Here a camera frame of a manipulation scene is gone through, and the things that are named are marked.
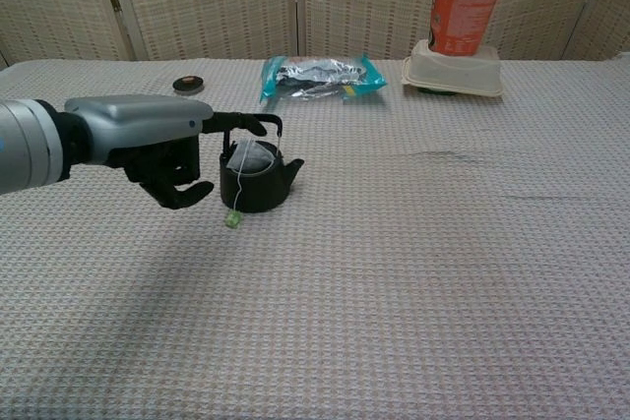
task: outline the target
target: kettle handle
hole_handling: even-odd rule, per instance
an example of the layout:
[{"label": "kettle handle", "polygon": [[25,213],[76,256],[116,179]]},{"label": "kettle handle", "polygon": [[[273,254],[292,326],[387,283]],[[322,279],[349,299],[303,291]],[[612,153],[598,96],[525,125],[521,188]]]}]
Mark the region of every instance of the kettle handle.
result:
[{"label": "kettle handle", "polygon": [[[275,123],[278,130],[276,135],[280,138],[283,135],[283,119],[273,113],[253,113],[253,117],[259,122]],[[229,130],[223,132],[223,154],[229,150]]]}]

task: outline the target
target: kettle spout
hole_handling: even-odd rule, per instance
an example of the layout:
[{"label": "kettle spout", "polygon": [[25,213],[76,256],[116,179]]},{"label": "kettle spout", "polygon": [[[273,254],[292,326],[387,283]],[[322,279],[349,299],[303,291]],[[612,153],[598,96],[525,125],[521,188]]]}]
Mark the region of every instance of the kettle spout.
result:
[{"label": "kettle spout", "polygon": [[284,167],[283,174],[287,187],[289,187],[293,183],[293,180],[297,175],[297,171],[299,171],[299,168],[302,167],[303,164],[304,159],[294,159],[292,162]]}]

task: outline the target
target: table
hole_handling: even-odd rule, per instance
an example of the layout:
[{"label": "table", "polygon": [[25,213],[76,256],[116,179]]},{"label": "table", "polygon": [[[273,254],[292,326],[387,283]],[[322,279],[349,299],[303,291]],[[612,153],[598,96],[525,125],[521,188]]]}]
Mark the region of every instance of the table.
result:
[{"label": "table", "polygon": [[[0,417],[629,417],[630,56],[505,61],[502,98],[376,64],[377,94],[274,107],[306,163],[237,230],[218,189],[164,210],[94,166],[0,197]],[[195,74],[259,111],[261,66],[34,61],[0,96]]]}]

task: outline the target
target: green tag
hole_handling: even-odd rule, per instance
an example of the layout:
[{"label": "green tag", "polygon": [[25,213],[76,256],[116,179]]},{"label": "green tag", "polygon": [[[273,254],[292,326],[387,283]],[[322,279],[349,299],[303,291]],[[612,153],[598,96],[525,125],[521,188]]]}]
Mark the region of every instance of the green tag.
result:
[{"label": "green tag", "polygon": [[230,210],[225,217],[225,226],[229,228],[238,228],[240,220],[243,218],[243,214],[238,210]]}]

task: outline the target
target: plastic food container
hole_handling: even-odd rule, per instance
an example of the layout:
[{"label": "plastic food container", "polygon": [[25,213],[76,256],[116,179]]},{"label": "plastic food container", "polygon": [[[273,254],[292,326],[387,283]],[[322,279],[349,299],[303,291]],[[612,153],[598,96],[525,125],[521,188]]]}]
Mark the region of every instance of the plastic food container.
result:
[{"label": "plastic food container", "polygon": [[433,0],[429,48],[451,56],[476,53],[496,0]]},{"label": "plastic food container", "polygon": [[474,56],[445,56],[431,51],[424,39],[405,60],[403,84],[494,97],[503,92],[501,62],[492,46],[480,46]]}]

